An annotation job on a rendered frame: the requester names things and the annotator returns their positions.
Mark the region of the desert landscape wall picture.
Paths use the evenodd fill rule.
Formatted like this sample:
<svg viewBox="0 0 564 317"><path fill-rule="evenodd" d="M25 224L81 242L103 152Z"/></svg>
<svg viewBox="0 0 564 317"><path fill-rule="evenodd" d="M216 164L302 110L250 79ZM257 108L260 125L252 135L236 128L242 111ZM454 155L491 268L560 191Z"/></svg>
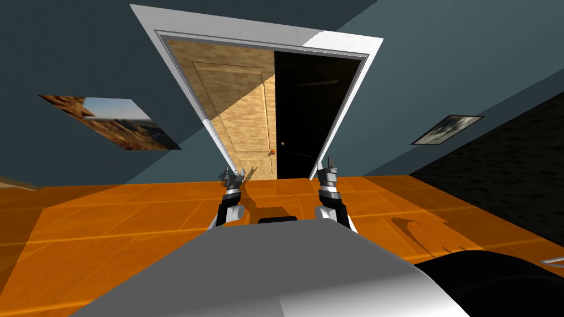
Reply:
<svg viewBox="0 0 564 317"><path fill-rule="evenodd" d="M180 147L131 99L40 95L125 150L179 150Z"/></svg>

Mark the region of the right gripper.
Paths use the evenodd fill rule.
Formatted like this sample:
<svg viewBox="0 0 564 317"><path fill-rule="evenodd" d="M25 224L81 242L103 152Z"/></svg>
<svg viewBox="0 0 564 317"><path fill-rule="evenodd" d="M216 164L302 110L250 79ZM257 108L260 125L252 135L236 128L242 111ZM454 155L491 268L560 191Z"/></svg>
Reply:
<svg viewBox="0 0 564 317"><path fill-rule="evenodd" d="M336 188L338 170L332 156L327 157L328 168L324 168L322 162L317 163L317 176L322 188Z"/></svg>

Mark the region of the dark door leaf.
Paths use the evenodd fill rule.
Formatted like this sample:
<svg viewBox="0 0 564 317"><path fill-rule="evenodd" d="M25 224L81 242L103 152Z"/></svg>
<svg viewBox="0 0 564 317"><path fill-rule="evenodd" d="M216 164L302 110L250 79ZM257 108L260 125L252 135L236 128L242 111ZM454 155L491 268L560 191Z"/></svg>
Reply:
<svg viewBox="0 0 564 317"><path fill-rule="evenodd" d="M291 52L274 59L277 177L308 178L361 62Z"/></svg>

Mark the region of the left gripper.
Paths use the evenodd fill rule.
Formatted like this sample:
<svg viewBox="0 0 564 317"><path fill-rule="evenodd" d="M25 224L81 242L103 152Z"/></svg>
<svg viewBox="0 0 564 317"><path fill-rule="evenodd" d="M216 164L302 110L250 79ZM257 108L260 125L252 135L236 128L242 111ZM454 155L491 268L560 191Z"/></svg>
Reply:
<svg viewBox="0 0 564 317"><path fill-rule="evenodd" d="M238 174L229 174L230 166L225 167L221 174L221 179L224 180L226 190L239 190L242 185L242 180L245 178L245 169L242 168Z"/></svg>

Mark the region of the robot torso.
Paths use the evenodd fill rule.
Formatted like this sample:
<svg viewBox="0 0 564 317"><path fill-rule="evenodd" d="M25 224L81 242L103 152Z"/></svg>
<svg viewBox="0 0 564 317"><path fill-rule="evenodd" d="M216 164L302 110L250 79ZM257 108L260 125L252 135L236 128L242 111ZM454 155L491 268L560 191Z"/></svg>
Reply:
<svg viewBox="0 0 564 317"><path fill-rule="evenodd" d="M421 270L330 219L221 226L70 317L469 317Z"/></svg>

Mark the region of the grey framed wall picture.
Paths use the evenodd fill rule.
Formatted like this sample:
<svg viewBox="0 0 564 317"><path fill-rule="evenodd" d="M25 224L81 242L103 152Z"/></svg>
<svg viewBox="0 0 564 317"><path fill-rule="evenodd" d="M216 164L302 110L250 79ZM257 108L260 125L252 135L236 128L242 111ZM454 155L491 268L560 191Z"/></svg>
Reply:
<svg viewBox="0 0 564 317"><path fill-rule="evenodd" d="M416 139L413 145L440 145L484 116L449 115Z"/></svg>

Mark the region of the light wooden door leaf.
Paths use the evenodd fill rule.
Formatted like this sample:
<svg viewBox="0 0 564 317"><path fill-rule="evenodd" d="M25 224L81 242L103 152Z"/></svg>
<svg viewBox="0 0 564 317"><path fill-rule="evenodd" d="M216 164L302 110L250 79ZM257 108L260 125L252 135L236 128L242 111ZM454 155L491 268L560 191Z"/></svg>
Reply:
<svg viewBox="0 0 564 317"><path fill-rule="evenodd" d="M274 51L185 40L168 47L235 167L277 179Z"/></svg>

